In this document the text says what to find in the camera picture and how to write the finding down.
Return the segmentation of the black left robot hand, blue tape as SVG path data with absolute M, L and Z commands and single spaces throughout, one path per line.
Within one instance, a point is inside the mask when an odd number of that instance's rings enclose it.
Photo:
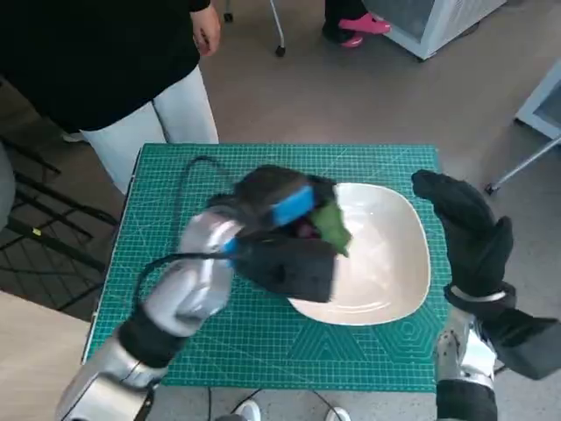
M 336 183 L 275 165 L 255 168 L 233 188 L 240 220 L 254 231 L 271 231 L 306 217 L 335 199 Z

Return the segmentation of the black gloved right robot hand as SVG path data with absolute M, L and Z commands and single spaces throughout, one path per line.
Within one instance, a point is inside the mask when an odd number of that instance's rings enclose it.
M 415 195 L 432 203 L 444 228 L 451 285 L 474 298 L 502 292 L 514 245 L 511 219 L 496 218 L 468 182 L 429 170 L 411 180 Z

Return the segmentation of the person's hand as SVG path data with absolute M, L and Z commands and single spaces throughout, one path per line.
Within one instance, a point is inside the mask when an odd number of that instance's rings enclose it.
M 190 12 L 194 41 L 202 56 L 213 55 L 220 44 L 221 24 L 211 1 L 203 1 L 201 7 Z

